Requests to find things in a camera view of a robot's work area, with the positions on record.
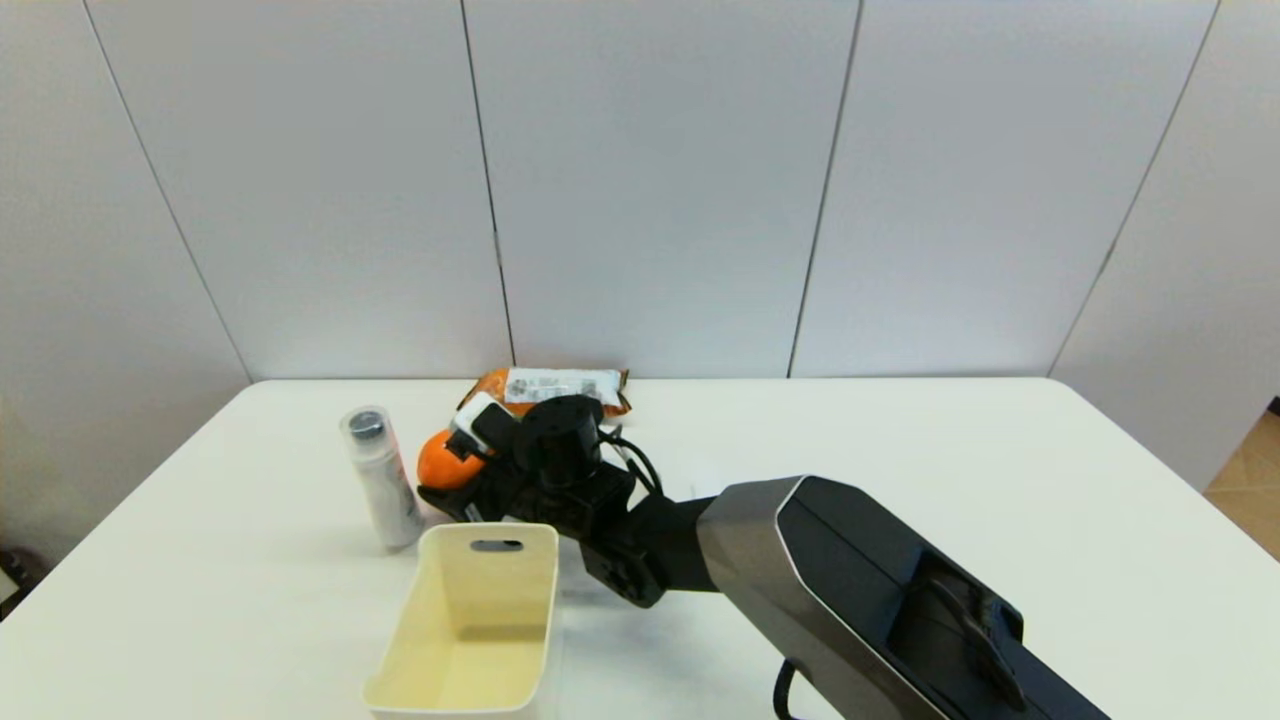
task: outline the white bottle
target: white bottle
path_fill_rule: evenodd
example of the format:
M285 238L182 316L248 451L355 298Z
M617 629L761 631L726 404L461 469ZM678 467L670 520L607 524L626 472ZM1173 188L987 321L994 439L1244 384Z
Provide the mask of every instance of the white bottle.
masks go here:
M339 424L356 477L365 488L369 515L387 550L401 550L422 534L426 520L417 510L413 491L404 477L399 445L387 410L357 407Z

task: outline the cream plastic basket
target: cream plastic basket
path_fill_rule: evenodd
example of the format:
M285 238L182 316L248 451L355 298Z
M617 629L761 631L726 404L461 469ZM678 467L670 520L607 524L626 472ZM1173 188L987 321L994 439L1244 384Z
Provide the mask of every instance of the cream plastic basket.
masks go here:
M374 716L552 717L558 546L554 528L525 523L438 525L422 536L399 625L365 683Z

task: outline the tabletop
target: tabletop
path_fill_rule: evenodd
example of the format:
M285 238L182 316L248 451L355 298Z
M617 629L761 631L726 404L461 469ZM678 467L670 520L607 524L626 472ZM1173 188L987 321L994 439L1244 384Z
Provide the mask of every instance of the tabletop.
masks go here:
M372 533L338 434L389 410L406 465L466 380L241 393L0 624L0 715L349 720L413 551ZM1280 564L1046 379L632 380L667 493L856 484L1012 602L1025 643L1115 720L1280 717ZM765 720L780 655L723 597L640 610L563 543L558 715ZM803 679L792 710L836 714Z

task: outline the floor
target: floor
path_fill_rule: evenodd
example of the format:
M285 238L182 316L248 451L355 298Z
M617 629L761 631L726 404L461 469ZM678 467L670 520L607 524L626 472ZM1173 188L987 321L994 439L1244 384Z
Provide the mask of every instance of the floor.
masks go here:
M1204 497L1280 560L1280 415L1262 415Z

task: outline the white wall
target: white wall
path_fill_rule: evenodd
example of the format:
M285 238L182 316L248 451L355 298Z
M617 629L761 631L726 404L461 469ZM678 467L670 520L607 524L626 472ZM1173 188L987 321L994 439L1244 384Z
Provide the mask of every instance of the white wall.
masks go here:
M1052 377L1203 489L1280 393L1280 4L1222 3Z
M0 521L54 557L237 346L778 377L808 282L796 374L1043 373L1212 3L868 0L842 117L855 0L88 9L105 56L0 0ZM1055 372L1198 484L1280 389L1275 14L1224 8Z
M457 1L88 6L253 378L511 364Z
M247 384L78 0L0 0L0 541L56 560Z
M467 0L516 357L786 374L855 0Z
M1213 0L865 0L796 375L1043 375Z

